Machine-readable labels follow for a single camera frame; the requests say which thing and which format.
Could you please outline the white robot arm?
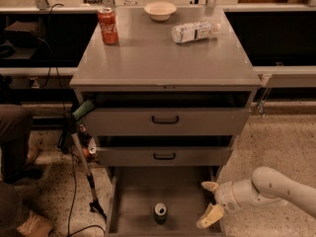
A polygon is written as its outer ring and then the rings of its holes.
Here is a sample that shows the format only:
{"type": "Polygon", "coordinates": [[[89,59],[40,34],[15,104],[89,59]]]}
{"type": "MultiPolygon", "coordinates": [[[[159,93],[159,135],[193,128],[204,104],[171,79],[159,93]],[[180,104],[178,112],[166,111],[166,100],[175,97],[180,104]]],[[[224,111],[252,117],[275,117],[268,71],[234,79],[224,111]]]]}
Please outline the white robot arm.
{"type": "Polygon", "coordinates": [[[201,186],[213,193],[215,204],[210,203],[197,221],[199,229],[211,226],[225,213],[234,212],[242,206],[267,208],[290,202],[316,217],[316,189],[295,182],[270,167],[255,169],[250,179],[222,184],[202,182],[201,186]]]}

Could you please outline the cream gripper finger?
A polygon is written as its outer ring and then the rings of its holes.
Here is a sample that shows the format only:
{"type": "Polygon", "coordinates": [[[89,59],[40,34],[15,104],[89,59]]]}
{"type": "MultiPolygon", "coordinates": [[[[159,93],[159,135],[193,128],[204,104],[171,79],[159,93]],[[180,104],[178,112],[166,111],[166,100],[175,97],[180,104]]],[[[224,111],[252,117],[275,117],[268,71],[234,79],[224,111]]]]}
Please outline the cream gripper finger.
{"type": "Polygon", "coordinates": [[[212,193],[215,193],[219,185],[216,182],[202,182],[202,187],[212,193]]]}
{"type": "Polygon", "coordinates": [[[224,209],[221,205],[210,203],[204,215],[197,221],[197,228],[205,229],[220,220],[223,215],[224,209]]]}

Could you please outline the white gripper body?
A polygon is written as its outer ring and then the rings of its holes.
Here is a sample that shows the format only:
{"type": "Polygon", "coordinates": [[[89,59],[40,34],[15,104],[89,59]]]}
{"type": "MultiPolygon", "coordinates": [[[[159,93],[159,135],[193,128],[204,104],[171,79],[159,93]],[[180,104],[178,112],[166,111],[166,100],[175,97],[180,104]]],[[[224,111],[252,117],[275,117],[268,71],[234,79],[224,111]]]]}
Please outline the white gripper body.
{"type": "Polygon", "coordinates": [[[214,197],[225,212],[235,212],[251,201],[251,181],[229,181],[220,184],[214,197]]]}

